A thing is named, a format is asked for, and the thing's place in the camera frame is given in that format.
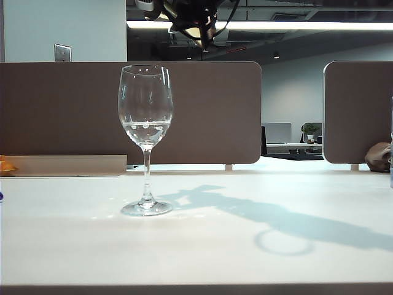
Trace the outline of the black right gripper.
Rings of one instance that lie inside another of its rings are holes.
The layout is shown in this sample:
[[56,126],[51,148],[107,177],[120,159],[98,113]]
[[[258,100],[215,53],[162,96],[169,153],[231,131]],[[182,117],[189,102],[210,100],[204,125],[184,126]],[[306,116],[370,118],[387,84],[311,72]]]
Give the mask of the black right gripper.
[[163,1],[163,12],[176,28],[201,28],[202,49],[206,52],[217,32],[220,1]]

